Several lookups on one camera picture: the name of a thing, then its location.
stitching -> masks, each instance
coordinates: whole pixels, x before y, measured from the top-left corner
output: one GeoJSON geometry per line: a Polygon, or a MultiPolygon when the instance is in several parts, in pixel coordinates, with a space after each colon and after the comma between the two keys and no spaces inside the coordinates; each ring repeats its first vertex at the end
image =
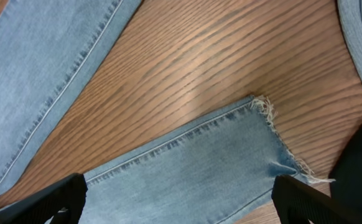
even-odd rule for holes
{"type": "Polygon", "coordinates": [[[23,150],[26,148],[26,145],[29,143],[29,141],[31,140],[32,136],[34,135],[34,133],[36,132],[37,128],[39,128],[39,126],[42,124],[43,120],[47,117],[48,113],[51,111],[51,109],[53,108],[53,106],[56,104],[56,102],[61,98],[61,96],[63,95],[63,93],[65,92],[65,90],[68,88],[68,86],[71,84],[71,82],[73,81],[73,79],[76,77],[76,75],[78,74],[78,72],[80,71],[80,69],[83,67],[84,63],[87,61],[87,58],[90,56],[91,52],[93,51],[93,49],[95,48],[95,46],[97,45],[98,41],[101,39],[102,35],[104,34],[106,28],[108,27],[109,23],[112,21],[112,18],[114,17],[114,15],[116,14],[116,12],[118,11],[118,9],[121,7],[123,3],[123,0],[119,1],[119,4],[117,6],[117,8],[113,11],[111,17],[109,18],[109,20],[107,21],[105,27],[103,28],[103,30],[101,31],[100,35],[96,38],[95,43],[93,44],[93,46],[91,47],[90,51],[87,53],[86,57],[84,58],[84,60],[82,61],[82,63],[80,64],[80,66],[78,67],[78,69],[75,71],[75,73],[73,74],[73,76],[69,79],[68,83],[65,85],[65,87],[63,88],[62,92],[57,96],[57,98],[55,99],[55,101],[51,104],[51,106],[48,108],[48,110],[45,112],[44,116],[42,117],[42,119],[40,120],[40,122],[36,125],[36,127],[34,128],[34,130],[31,132],[30,136],[27,138],[26,142],[24,143],[24,146],[22,147],[22,149],[18,152],[17,156],[15,157],[15,159],[13,160],[13,162],[11,163],[11,165],[8,167],[6,173],[3,175],[3,177],[1,177],[0,180],[0,184],[1,182],[6,178],[7,174],[9,173],[9,171],[12,169],[13,165],[15,164],[15,162],[18,160],[19,156],[22,154],[23,150]]]}
{"type": "Polygon", "coordinates": [[[230,111],[227,111],[226,113],[223,113],[223,114],[220,114],[220,115],[218,115],[218,116],[215,116],[214,118],[209,119],[208,121],[205,121],[204,123],[199,124],[198,126],[196,126],[196,127],[194,127],[194,128],[191,128],[191,129],[183,132],[182,134],[179,134],[178,136],[176,136],[176,137],[174,137],[174,138],[172,138],[172,139],[169,139],[168,141],[166,141],[166,142],[164,142],[164,143],[162,143],[162,144],[160,144],[160,145],[158,145],[158,146],[156,146],[156,147],[153,147],[152,149],[150,149],[150,150],[148,150],[148,151],[146,151],[146,152],[142,152],[141,154],[136,155],[136,156],[134,156],[134,157],[132,157],[132,158],[130,158],[130,159],[128,159],[128,160],[126,160],[126,161],[124,161],[124,162],[122,162],[122,163],[120,163],[120,164],[118,164],[118,165],[116,165],[116,166],[114,166],[114,167],[112,167],[112,168],[110,168],[110,169],[108,169],[107,171],[104,171],[104,172],[102,172],[102,173],[100,173],[100,174],[98,174],[98,175],[96,175],[96,176],[88,179],[86,182],[87,182],[87,184],[89,184],[89,182],[91,182],[91,181],[93,181],[93,180],[101,177],[102,175],[105,175],[105,174],[107,174],[107,173],[110,173],[112,170],[115,170],[115,169],[117,169],[117,168],[119,168],[119,167],[121,167],[121,166],[123,166],[123,165],[125,165],[125,164],[128,164],[128,163],[130,163],[130,162],[132,162],[132,161],[134,161],[134,160],[136,160],[136,159],[138,159],[138,158],[141,158],[142,156],[145,156],[146,154],[148,154],[148,153],[150,153],[150,152],[152,152],[152,151],[154,151],[154,150],[156,150],[156,149],[158,149],[158,148],[160,148],[160,147],[162,147],[162,146],[164,146],[164,145],[166,145],[166,144],[174,141],[174,139],[178,139],[178,138],[184,136],[185,134],[187,134],[187,133],[189,133],[189,132],[191,132],[191,131],[193,131],[193,130],[195,130],[195,129],[197,129],[197,128],[202,127],[203,125],[208,124],[208,123],[210,123],[210,122],[212,122],[212,121],[214,121],[214,120],[216,120],[216,119],[218,119],[218,118],[222,118],[222,117],[226,116],[227,114],[230,114],[230,113],[232,113],[232,112],[234,112],[234,111],[236,111],[236,110],[238,110],[238,109],[240,109],[240,108],[246,107],[247,109],[249,109],[249,104],[250,104],[250,102],[251,102],[251,101],[249,101],[249,102],[247,102],[247,103],[245,103],[245,104],[243,104],[243,105],[241,105],[241,106],[239,106],[239,107],[237,107],[237,108],[234,108],[234,109],[232,109],[232,110],[230,110],[230,111]]]}
{"type": "MultiPolygon", "coordinates": [[[[294,174],[292,177],[295,177],[299,175],[299,173],[294,174]]],[[[238,212],[240,212],[242,209],[246,208],[246,206],[250,205],[251,203],[253,203],[254,201],[256,201],[257,199],[261,198],[262,196],[264,196],[266,193],[268,193],[269,191],[271,191],[273,189],[273,187],[271,187],[269,190],[265,191],[264,193],[262,193],[260,196],[256,197],[255,199],[253,199],[252,201],[250,201],[249,203],[247,203],[246,205],[244,205],[243,207],[239,208],[237,211],[233,212],[231,215],[228,215],[227,217],[225,217],[224,219],[216,222],[215,224],[220,224],[222,222],[227,221],[227,219],[230,219],[232,216],[236,215],[238,212]]]]}

black object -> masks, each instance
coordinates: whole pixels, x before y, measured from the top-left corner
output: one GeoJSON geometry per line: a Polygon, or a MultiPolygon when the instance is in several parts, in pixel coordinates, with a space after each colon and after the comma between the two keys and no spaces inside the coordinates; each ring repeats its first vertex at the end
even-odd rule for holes
{"type": "Polygon", "coordinates": [[[272,190],[282,224],[362,224],[362,214],[287,175],[277,176],[272,190]]]}
{"type": "Polygon", "coordinates": [[[330,178],[332,198],[362,213],[362,125],[348,142],[330,178]]]}
{"type": "Polygon", "coordinates": [[[86,192],[84,176],[69,175],[0,211],[0,224],[44,224],[51,217],[51,224],[76,224],[86,202],[86,192]]]}

frayed edge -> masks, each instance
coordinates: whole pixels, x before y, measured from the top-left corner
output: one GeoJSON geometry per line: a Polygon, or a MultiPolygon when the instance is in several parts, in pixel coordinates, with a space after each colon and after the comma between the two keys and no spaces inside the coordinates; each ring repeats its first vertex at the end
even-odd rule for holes
{"type": "MultiPolygon", "coordinates": [[[[258,111],[266,118],[267,124],[270,127],[271,131],[278,135],[278,132],[274,126],[274,118],[277,116],[277,112],[274,109],[274,105],[271,104],[268,97],[263,95],[255,97],[250,102],[250,109],[258,109],[258,111]]],[[[296,159],[289,151],[287,146],[285,146],[289,155],[293,158],[297,167],[300,169],[301,174],[307,178],[309,184],[317,184],[317,183],[331,183],[336,181],[335,179],[319,179],[314,177],[315,172],[307,165],[307,163],[302,159],[296,159]]]]}

brown wooden tabletop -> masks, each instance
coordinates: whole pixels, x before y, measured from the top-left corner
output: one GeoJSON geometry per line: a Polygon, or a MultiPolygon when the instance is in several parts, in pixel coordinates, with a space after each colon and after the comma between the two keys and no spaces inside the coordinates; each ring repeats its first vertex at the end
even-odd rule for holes
{"type": "MultiPolygon", "coordinates": [[[[249,94],[325,178],[362,123],[335,0],[145,0],[0,207],[249,94]]],[[[277,222],[270,203],[238,223],[277,222]]]]}

wooden table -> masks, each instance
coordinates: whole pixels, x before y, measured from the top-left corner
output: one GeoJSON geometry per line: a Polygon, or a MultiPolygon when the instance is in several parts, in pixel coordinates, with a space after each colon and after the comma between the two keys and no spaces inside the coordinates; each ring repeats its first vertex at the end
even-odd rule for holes
{"type": "MultiPolygon", "coordinates": [[[[334,0],[145,0],[0,207],[249,94],[270,98],[281,138],[326,177],[362,123],[334,0]]],[[[238,223],[276,222],[268,204],[238,223]]]]}

